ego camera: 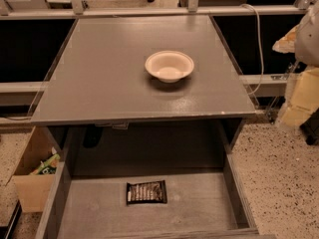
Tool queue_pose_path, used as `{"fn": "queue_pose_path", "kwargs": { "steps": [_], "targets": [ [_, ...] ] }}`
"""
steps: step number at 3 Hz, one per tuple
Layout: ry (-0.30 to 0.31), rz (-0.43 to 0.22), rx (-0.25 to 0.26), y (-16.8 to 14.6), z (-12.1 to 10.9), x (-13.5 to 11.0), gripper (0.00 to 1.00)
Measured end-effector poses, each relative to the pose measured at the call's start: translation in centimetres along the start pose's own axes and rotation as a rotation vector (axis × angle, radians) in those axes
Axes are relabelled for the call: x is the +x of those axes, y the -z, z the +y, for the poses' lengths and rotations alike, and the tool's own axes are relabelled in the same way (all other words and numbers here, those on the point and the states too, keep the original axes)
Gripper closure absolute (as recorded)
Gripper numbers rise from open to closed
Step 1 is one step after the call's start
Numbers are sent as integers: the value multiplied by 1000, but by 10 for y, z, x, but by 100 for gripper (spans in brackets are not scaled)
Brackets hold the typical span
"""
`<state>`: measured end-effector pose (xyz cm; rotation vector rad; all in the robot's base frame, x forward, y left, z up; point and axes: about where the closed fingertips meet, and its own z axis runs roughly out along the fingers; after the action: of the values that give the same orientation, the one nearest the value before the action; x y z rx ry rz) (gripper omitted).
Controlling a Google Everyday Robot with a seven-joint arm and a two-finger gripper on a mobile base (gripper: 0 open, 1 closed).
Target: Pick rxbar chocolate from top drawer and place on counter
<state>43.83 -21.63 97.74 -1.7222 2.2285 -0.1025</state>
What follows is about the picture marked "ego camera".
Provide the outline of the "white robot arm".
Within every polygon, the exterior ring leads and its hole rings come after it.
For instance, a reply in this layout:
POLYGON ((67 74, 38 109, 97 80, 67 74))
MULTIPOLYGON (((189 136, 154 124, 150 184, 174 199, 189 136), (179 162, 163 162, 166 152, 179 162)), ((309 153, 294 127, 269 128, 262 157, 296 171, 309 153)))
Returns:
POLYGON ((294 53, 306 65, 289 77, 285 103, 279 121, 287 126, 301 126, 319 109, 319 3, 312 6, 300 23, 275 42, 273 51, 294 53))

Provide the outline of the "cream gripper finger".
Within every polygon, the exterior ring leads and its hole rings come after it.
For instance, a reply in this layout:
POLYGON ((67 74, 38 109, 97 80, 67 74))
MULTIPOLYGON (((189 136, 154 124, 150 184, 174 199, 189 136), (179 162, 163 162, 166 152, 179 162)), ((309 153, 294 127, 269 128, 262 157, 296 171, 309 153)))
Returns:
POLYGON ((292 73, 287 82, 285 103, 278 113, 278 121, 298 127, 319 109, 319 68, 307 67, 302 73, 292 73))
POLYGON ((287 54, 295 52, 297 26, 289 30, 282 38, 274 43, 272 50, 278 53, 287 54))

